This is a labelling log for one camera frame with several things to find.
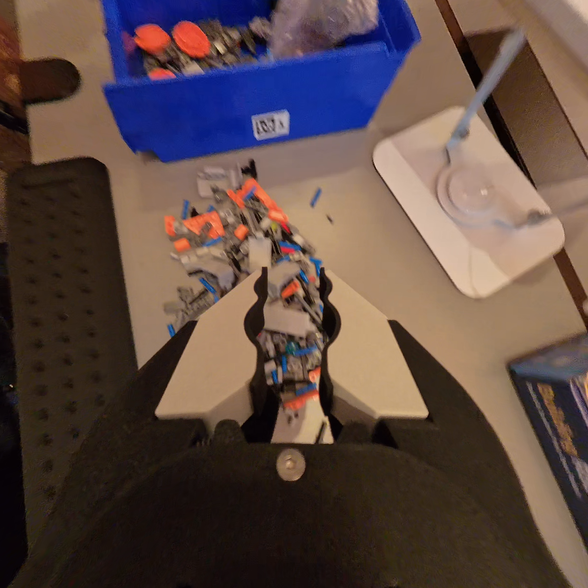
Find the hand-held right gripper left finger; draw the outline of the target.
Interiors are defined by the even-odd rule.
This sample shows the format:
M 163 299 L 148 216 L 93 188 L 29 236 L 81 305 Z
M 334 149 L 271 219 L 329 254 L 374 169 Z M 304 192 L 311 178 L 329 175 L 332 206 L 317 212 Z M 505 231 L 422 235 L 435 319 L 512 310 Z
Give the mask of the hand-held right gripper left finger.
M 200 420 L 211 433 L 223 420 L 269 442 L 277 417 L 258 334 L 264 326 L 268 269 L 249 277 L 195 322 L 155 410 L 159 420 Z

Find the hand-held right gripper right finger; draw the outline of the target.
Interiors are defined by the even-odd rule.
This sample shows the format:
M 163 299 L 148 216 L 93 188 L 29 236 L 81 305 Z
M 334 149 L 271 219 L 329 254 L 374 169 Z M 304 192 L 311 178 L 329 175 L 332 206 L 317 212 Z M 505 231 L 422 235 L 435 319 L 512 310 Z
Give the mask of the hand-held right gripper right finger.
M 320 403 L 336 441 L 347 424 L 419 427 L 430 413 L 385 313 L 331 270 L 320 271 L 327 344 Z

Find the blue plastic bin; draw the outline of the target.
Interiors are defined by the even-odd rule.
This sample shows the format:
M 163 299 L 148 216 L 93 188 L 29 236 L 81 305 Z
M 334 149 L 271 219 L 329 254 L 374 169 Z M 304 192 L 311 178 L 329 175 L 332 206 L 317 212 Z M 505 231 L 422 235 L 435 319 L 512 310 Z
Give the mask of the blue plastic bin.
M 129 148 L 163 162 L 364 128 L 420 33 L 406 1 L 379 1 L 378 27 L 342 48 L 151 80 L 138 26 L 244 26 L 273 1 L 102 1 L 115 81 L 104 94 Z

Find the pile of building bricks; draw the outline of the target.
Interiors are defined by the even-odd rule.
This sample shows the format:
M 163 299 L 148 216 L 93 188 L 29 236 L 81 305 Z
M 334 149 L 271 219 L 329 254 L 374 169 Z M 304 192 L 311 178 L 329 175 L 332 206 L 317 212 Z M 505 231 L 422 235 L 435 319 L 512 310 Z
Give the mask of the pile of building bricks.
M 255 270 L 267 268 L 268 294 L 261 344 L 269 391 L 288 416 L 319 399 L 322 356 L 330 336 L 323 325 L 322 261 L 259 183 L 257 165 L 205 166 L 196 175 L 198 212 L 184 200 L 180 218 L 166 216 L 171 258 L 194 277 L 164 305 L 170 337 L 234 290 Z

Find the printed robot kit box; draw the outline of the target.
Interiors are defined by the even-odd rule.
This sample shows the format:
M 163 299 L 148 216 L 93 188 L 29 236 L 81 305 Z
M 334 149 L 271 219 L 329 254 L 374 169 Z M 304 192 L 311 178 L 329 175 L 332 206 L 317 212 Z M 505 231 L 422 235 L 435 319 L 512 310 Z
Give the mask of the printed robot kit box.
M 587 334 L 512 360 L 507 370 L 587 546 Z

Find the heap of wheels and bricks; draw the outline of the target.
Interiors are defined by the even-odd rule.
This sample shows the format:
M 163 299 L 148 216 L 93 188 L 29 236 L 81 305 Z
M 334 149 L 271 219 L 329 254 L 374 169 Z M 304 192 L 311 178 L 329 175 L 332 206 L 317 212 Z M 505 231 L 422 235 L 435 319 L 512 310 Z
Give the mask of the heap of wheels and bricks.
M 170 32 L 145 24 L 135 29 L 130 46 L 148 79 L 163 81 L 267 61 L 271 33 L 270 20 L 262 17 L 244 26 L 225 26 L 218 19 L 180 21 Z

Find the clear plastic bag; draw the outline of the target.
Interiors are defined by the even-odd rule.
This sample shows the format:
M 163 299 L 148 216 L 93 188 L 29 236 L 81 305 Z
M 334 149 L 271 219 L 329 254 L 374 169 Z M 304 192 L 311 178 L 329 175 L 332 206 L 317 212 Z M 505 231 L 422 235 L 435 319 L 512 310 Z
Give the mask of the clear plastic bag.
M 378 1 L 277 1 L 268 48 L 276 59 L 332 49 L 378 27 Z

